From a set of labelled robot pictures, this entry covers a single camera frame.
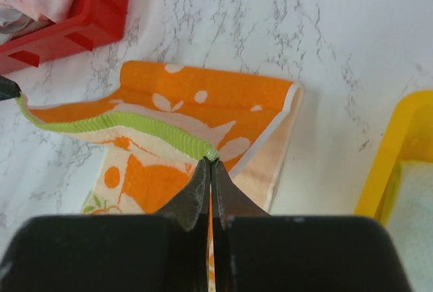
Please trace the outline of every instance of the white marble surface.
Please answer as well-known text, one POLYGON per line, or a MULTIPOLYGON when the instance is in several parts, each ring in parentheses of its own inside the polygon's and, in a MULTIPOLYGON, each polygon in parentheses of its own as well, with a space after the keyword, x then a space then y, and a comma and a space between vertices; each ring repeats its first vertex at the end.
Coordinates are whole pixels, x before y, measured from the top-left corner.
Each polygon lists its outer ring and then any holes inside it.
MULTIPOLYGON (((302 82, 276 214, 350 214, 396 103, 433 87, 433 0, 131 0, 123 41, 10 74, 30 104, 95 98, 144 59, 302 82)), ((0 252, 28 217, 78 212, 104 149, 0 103, 0 252)))

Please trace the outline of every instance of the orange towel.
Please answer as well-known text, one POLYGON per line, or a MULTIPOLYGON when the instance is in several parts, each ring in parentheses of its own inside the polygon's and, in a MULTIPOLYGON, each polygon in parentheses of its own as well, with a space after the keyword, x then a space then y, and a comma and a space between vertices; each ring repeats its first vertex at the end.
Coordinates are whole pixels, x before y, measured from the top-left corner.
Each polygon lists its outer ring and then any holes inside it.
POLYGON ((219 157, 268 210, 301 99, 302 87, 286 80, 127 62, 107 97, 49 108, 18 101, 37 126, 109 147, 84 213, 151 214, 204 156, 219 157))

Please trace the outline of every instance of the green towel edge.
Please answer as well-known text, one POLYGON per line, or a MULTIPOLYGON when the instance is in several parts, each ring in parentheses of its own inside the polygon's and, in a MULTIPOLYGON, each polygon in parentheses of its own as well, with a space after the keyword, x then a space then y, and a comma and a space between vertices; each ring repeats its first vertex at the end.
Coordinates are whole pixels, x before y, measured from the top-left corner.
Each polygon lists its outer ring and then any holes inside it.
POLYGON ((43 130, 61 133, 83 133, 105 130, 115 126, 125 126, 157 137, 195 160, 207 157, 213 162, 219 158, 218 150, 207 141, 199 139, 177 126, 147 116, 131 112, 107 112, 93 118, 74 122, 44 123, 35 118, 29 111, 25 95, 21 94, 16 98, 16 101, 27 120, 43 130))

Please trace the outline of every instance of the green leaf print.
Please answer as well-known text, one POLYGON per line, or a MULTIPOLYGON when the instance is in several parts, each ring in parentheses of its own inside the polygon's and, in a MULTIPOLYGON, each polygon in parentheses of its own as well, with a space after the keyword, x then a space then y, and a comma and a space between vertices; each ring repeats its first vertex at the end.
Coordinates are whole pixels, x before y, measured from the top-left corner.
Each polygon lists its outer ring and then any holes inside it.
POLYGON ((101 207, 102 207, 101 201, 96 197, 96 195, 94 195, 93 198, 95 199, 95 203, 96 203, 96 205, 97 205, 99 208, 101 208, 101 207))
POLYGON ((89 213, 89 212, 92 212, 94 209, 95 209, 95 207, 92 206, 92 205, 86 206, 86 207, 84 208, 84 210, 83 210, 83 213, 89 213))

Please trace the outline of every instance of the white dot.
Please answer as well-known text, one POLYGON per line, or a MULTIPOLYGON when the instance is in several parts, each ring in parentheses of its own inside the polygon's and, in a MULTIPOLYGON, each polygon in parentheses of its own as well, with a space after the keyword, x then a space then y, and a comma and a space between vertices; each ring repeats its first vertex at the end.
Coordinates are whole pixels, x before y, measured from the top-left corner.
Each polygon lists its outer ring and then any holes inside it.
POLYGON ((262 107, 260 105, 253 106, 250 109, 251 112, 257 112, 257 111, 261 111, 261 110, 262 110, 262 107))
POLYGON ((208 98, 208 93, 206 91, 198 91, 196 93, 196 96, 194 96, 194 100, 197 103, 204 103, 206 101, 206 98, 208 98))
POLYGON ((175 74, 176 72, 181 71, 182 69, 184 69, 185 66, 182 66, 180 64, 166 64, 165 65, 165 70, 169 73, 169 74, 175 74))

